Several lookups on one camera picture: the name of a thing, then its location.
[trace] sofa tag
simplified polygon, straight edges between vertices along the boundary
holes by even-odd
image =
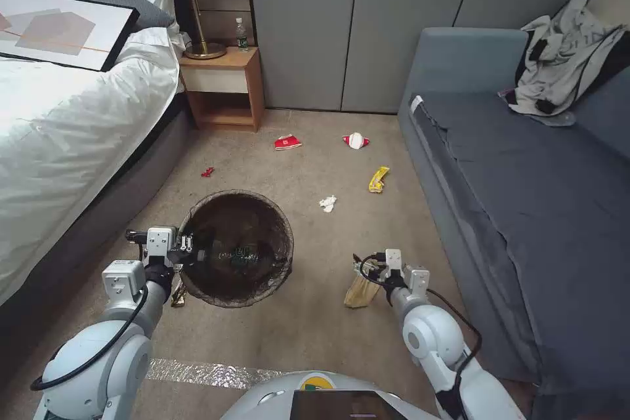
[[[411,108],[411,112],[415,113],[415,109],[418,108],[418,105],[420,105],[422,102],[424,102],[422,97],[416,95],[415,98],[411,101],[411,105],[409,106]]]

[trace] white duvet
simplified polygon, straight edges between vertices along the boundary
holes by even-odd
[[[165,28],[131,34],[109,72],[0,59],[0,305],[155,126],[178,75]]]

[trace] trash can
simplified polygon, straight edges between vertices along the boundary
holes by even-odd
[[[282,210],[247,190],[224,190],[197,202],[180,225],[193,235],[195,261],[184,264],[187,291],[226,308],[273,294],[291,273],[293,232]]]

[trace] floor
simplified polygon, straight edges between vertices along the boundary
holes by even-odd
[[[369,146],[349,148],[341,137],[353,131],[368,137]],[[289,133],[303,146],[275,151],[274,140]],[[370,194],[368,182],[382,165],[391,168],[385,190]],[[208,166],[215,172],[200,177]],[[165,305],[153,336],[154,358],[238,366],[249,373],[337,371],[372,381],[436,414],[431,386],[411,363],[384,295],[367,308],[343,306],[354,279],[352,253],[398,247],[405,261],[431,271],[433,289],[463,308],[397,118],[268,110],[255,134],[195,132],[188,153],[129,228],[178,225],[200,198],[231,188],[264,194],[286,214],[295,237],[293,273],[276,294],[249,308],[217,308],[191,296],[183,308]],[[324,213],[318,202],[332,194],[338,198],[335,208]],[[100,271],[110,261],[134,259],[136,253],[121,232],[95,256],[98,263],[90,266],[77,291],[51,308],[49,329],[0,392],[0,418],[32,418],[40,396],[28,384],[60,343],[98,318],[106,302]],[[470,333],[466,336],[471,343]],[[145,380],[133,418],[217,419],[245,392],[182,381],[186,379]],[[506,385],[526,410],[527,389]]]

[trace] wooden nightstand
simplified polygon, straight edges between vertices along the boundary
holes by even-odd
[[[258,131],[264,113],[260,53],[257,47],[227,50],[216,59],[179,61],[195,122],[200,129]]]

